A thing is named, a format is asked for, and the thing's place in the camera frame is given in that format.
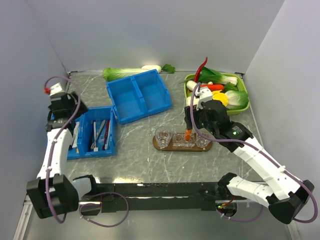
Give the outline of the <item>orange toothpaste tube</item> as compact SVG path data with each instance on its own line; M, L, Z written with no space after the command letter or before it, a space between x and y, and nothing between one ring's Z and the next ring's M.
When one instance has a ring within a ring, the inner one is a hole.
M192 137L192 132L193 130L192 129L186 129L185 130L185 133L184 133L184 139L185 141L189 141Z

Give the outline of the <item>clear plastic tray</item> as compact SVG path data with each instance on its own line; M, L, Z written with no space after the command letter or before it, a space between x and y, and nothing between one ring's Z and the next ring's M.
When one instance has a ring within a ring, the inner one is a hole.
M172 148L173 149L192 149L195 146L195 134L173 133Z

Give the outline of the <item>clear faceted plastic cup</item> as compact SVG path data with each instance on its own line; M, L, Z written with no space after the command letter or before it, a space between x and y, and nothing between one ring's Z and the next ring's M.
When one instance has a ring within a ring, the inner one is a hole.
M173 136L173 130L169 126L160 126L155 130L154 136L158 147L164 149L169 146Z

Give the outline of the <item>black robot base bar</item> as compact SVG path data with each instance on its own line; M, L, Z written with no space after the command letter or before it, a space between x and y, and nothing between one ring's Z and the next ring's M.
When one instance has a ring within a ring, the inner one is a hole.
M100 203L102 213L119 211L190 210L215 211L219 203L243 200L217 182L99 183L80 204Z

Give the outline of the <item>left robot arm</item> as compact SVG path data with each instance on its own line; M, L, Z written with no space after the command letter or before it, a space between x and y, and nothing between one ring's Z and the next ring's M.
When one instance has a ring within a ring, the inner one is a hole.
M40 219L54 217L62 224L67 213L79 207L84 197L95 200L99 195L93 175L83 175L70 181L64 174L68 151L73 144L75 119L88 111L76 92L44 89L50 97L47 116L47 144L44 160L35 180L26 185L26 192Z

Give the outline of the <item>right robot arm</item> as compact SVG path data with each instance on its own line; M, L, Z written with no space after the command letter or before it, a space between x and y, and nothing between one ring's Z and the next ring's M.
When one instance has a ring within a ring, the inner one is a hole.
M264 181L264 184L258 184L234 173L227 173L219 181L219 195L223 199L239 196L259 203L283 224L296 221L300 210L308 200L312 200L314 213L307 222L313 222L318 216L313 183L300 180L280 165L259 144L250 130L230 120L226 107L220 101L209 100L200 105L184 108L186 128L195 130L199 135L202 134L201 129L206 129L213 135L212 142L218 142L242 159Z

